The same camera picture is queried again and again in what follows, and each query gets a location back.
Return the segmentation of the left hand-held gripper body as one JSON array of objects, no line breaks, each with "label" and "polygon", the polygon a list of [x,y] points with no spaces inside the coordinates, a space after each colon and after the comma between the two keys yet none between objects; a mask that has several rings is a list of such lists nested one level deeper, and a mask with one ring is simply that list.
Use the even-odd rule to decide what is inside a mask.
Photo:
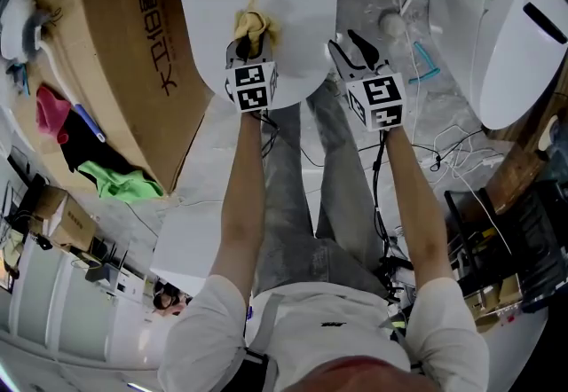
[{"label": "left hand-held gripper body", "polygon": [[227,68],[225,91],[240,113],[258,112],[271,107],[277,78],[273,61]]}]

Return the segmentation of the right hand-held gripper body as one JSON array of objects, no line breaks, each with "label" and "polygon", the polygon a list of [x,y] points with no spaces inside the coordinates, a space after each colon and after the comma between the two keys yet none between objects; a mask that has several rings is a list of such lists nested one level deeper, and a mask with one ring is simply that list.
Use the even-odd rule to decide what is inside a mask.
[{"label": "right hand-held gripper body", "polygon": [[343,80],[349,108],[367,131],[400,127],[406,116],[406,89],[402,74],[388,61],[377,70],[366,66],[343,65]]}]

